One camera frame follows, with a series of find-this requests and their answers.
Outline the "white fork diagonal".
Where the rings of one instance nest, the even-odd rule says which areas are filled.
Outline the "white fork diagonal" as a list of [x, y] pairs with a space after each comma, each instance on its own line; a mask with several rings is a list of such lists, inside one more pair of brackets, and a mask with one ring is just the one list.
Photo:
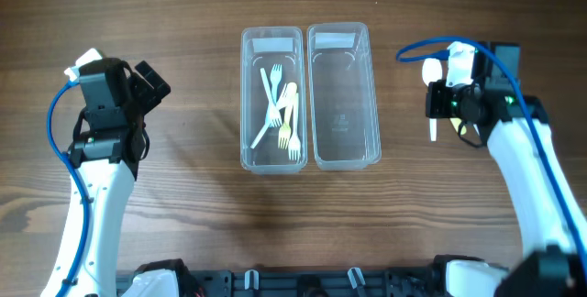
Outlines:
[[288, 155], [289, 159], [298, 161], [301, 154], [301, 142], [298, 136], [299, 123], [299, 93], [296, 93], [293, 98], [293, 131], [289, 140]]

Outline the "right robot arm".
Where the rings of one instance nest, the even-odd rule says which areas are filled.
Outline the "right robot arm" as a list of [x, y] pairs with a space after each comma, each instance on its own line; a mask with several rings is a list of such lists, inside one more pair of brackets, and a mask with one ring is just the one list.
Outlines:
[[446, 262], [449, 296], [583, 296], [586, 218], [559, 165], [548, 115], [522, 94], [516, 44], [446, 38], [448, 48], [425, 57], [426, 116], [472, 125], [496, 161], [522, 237], [513, 269], [482, 260]]

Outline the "light blue plastic fork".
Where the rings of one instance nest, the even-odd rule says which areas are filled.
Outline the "light blue plastic fork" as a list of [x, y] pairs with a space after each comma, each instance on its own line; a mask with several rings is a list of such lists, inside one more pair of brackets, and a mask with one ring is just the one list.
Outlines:
[[271, 69], [270, 82], [271, 82], [271, 95], [276, 104], [277, 102], [277, 91], [279, 83], [282, 80], [282, 65], [274, 64]]

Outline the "yellow plastic spoon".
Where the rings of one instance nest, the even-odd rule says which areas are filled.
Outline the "yellow plastic spoon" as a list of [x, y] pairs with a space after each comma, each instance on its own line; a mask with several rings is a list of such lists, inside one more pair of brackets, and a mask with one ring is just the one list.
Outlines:
[[465, 126], [462, 126], [461, 123], [462, 121], [457, 118], [457, 117], [452, 117], [450, 119], [451, 124], [453, 125], [455, 131], [457, 132], [457, 134], [466, 134], [467, 133], [467, 128]]

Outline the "white fork handle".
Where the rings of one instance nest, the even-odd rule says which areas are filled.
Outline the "white fork handle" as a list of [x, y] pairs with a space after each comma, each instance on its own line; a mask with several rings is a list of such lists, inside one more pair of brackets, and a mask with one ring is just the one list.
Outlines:
[[282, 125], [281, 114], [272, 98], [269, 79], [264, 68], [260, 69], [260, 76], [268, 99], [266, 123], [269, 127], [280, 127]]

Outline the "white fork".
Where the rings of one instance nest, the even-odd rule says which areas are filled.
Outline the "white fork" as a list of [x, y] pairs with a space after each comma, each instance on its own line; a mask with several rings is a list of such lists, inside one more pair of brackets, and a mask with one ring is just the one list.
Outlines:
[[[278, 110], [281, 110], [281, 109], [284, 109], [287, 106], [289, 106], [292, 103], [292, 97], [294, 96], [294, 92], [296, 90], [297, 90], [297, 84], [295, 82], [287, 83], [283, 87], [282, 93], [277, 100], [276, 108]], [[253, 142], [250, 146], [252, 149], [256, 148], [256, 146], [260, 143], [261, 139], [264, 137], [265, 133], [267, 132], [267, 130], [269, 129], [270, 126], [271, 126], [271, 121], [269, 119], [269, 113], [267, 113], [266, 117], [265, 117], [265, 124], [262, 126], [262, 128], [260, 129], [260, 132], [255, 137], [255, 139], [253, 140]]]

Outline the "white spoon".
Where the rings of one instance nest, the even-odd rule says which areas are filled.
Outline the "white spoon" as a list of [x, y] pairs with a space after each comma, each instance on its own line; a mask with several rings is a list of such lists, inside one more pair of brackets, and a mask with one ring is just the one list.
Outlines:
[[[422, 67], [422, 80], [426, 86], [443, 78], [443, 68], [438, 59], [428, 58], [424, 60]], [[429, 118], [429, 136], [431, 142], [437, 141], [437, 120]]]

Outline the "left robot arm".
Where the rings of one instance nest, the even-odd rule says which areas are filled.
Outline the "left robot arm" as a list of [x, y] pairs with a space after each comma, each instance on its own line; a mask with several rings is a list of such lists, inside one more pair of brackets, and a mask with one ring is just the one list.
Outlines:
[[122, 219], [150, 150], [145, 115], [171, 87], [142, 61], [135, 67], [89, 49], [65, 70], [58, 91], [74, 87], [85, 101], [65, 150], [52, 130], [56, 105], [46, 119], [47, 138], [71, 179], [68, 214], [45, 296], [115, 296]]

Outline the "yellow plastic fork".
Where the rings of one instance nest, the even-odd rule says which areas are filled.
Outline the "yellow plastic fork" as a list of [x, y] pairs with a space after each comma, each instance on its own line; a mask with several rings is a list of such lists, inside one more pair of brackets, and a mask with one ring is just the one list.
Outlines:
[[295, 82], [287, 83], [278, 100], [277, 107], [284, 110], [282, 125], [279, 128], [278, 147], [287, 149], [291, 137], [292, 129], [290, 121], [294, 110], [294, 96], [297, 93], [297, 84]]

